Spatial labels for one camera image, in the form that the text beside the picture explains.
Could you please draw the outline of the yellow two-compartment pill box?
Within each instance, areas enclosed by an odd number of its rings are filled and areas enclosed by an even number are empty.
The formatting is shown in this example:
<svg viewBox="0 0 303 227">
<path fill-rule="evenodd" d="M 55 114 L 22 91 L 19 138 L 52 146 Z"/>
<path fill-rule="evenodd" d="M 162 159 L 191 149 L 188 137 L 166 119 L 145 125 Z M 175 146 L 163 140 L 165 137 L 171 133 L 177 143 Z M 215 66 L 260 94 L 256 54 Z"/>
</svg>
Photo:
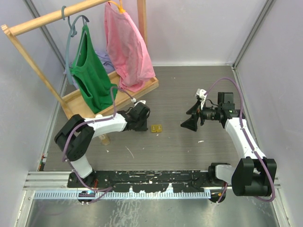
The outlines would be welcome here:
<svg viewBox="0 0 303 227">
<path fill-rule="evenodd" d="M 151 132 L 152 133 L 162 132 L 162 125 L 161 124 L 151 125 Z"/>
</svg>

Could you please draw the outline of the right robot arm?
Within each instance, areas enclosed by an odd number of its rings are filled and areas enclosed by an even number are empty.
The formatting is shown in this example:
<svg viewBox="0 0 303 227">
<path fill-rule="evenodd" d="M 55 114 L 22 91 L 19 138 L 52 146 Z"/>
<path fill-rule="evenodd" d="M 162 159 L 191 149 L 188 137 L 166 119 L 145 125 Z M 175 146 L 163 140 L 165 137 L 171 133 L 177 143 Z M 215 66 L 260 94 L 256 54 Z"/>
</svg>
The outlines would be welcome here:
<svg viewBox="0 0 303 227">
<path fill-rule="evenodd" d="M 272 200 L 277 164 L 258 148 L 245 120 L 242 109 L 236 109 L 232 92 L 219 92 L 217 103 L 206 106 L 207 95 L 198 89 L 197 102 L 186 112 L 190 118 L 181 127 L 197 131 L 205 121 L 218 121 L 229 134 L 240 158 L 236 167 L 225 163 L 212 163 L 208 168 L 208 182 L 219 186 L 231 185 L 236 196 L 266 197 Z"/>
</svg>

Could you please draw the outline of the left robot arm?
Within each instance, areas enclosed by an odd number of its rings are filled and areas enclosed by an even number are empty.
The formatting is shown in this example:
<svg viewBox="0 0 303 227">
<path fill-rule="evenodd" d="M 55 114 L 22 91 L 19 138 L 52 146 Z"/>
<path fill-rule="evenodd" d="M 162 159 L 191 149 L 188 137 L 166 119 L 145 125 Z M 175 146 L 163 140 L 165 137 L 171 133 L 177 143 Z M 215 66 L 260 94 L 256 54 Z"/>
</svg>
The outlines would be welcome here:
<svg viewBox="0 0 303 227">
<path fill-rule="evenodd" d="M 150 108 L 137 102 L 127 111 L 97 118 L 72 116 L 56 134 L 54 141 L 63 152 L 63 159 L 71 163 L 83 187 L 94 184 L 93 168 L 86 158 L 86 151 L 95 137 L 112 132 L 146 131 Z"/>
</svg>

